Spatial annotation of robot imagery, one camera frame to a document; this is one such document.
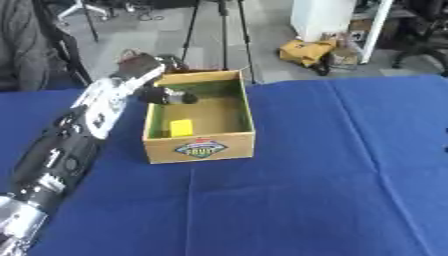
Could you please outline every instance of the blue tablecloth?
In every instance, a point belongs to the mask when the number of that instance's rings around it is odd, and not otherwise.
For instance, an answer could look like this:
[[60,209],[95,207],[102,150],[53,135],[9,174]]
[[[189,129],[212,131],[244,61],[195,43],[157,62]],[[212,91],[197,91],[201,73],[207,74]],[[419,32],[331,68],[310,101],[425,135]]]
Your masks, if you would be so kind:
[[[78,91],[0,95],[0,180]],[[149,165],[133,103],[31,256],[448,253],[448,84],[437,76],[248,89],[253,159]]]

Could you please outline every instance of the tripod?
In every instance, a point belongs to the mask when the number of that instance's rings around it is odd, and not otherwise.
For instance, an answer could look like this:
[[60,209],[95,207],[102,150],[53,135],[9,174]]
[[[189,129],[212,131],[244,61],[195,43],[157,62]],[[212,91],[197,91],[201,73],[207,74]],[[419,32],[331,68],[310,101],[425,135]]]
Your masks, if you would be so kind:
[[[228,63],[229,63],[228,62],[228,60],[229,60],[228,40],[227,40],[227,17],[229,16],[229,11],[226,6],[226,1],[227,0],[217,0],[218,12],[222,19],[222,54],[223,54],[222,69],[223,70],[229,70],[229,67],[228,67]],[[249,36],[249,32],[247,30],[246,15],[244,13],[244,6],[243,6],[244,0],[237,0],[237,1],[238,1],[238,9],[240,12],[240,17],[241,17],[243,39],[244,39],[244,43],[246,45],[247,59],[249,62],[251,79],[252,79],[252,83],[255,84],[254,65],[252,62],[252,54],[251,54],[251,50],[250,50],[250,36]],[[191,23],[190,23],[190,27],[188,29],[187,39],[183,45],[184,53],[182,55],[182,61],[185,61],[185,58],[187,57],[188,49],[190,48],[191,36],[193,34],[194,25],[196,23],[196,18],[197,18],[200,2],[201,2],[201,0],[196,0],[195,4],[194,4],[193,17],[191,18]]]

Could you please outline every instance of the floor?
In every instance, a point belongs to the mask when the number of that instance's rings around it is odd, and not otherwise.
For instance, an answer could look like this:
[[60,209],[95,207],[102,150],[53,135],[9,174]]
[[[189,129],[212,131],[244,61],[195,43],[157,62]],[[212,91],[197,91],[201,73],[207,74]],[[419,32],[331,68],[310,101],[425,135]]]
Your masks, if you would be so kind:
[[[406,69],[390,68],[390,50],[377,50],[368,65],[355,71],[335,70],[328,77],[319,77],[314,71],[278,59],[275,50],[296,34],[289,25],[293,0],[246,0],[245,11],[252,39],[251,48],[258,83],[282,80],[329,79],[335,77],[395,76],[437,73],[439,69],[424,57],[409,58]],[[236,1],[228,2],[229,62],[231,69],[243,69],[249,78],[245,45],[242,37]],[[115,70],[115,62],[124,49],[137,49],[152,54],[182,52],[192,8],[157,10],[154,17],[163,20],[139,21],[136,13],[119,12],[119,16],[103,22],[95,17],[100,41],[95,43],[85,17],[75,14],[67,18],[65,27],[77,40],[82,58],[94,79],[107,76]],[[221,67],[221,20],[217,5],[201,4],[191,50],[187,63],[192,68],[218,69]]]

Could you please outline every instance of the wooden box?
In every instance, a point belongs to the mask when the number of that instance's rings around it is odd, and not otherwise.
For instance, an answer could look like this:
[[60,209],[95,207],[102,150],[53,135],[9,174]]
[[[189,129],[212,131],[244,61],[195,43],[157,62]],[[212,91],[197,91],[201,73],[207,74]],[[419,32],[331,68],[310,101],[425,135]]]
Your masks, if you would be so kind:
[[[192,92],[199,102],[149,105],[143,143],[151,163],[253,156],[255,129],[239,71],[167,75],[157,86]],[[170,123],[185,119],[193,135],[170,137]]]

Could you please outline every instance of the yellow block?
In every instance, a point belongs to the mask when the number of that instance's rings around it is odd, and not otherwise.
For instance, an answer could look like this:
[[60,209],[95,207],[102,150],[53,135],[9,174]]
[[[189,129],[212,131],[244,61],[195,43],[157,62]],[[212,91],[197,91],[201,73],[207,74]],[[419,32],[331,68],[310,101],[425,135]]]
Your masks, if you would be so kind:
[[172,121],[170,130],[171,137],[192,136],[193,122],[190,119]]

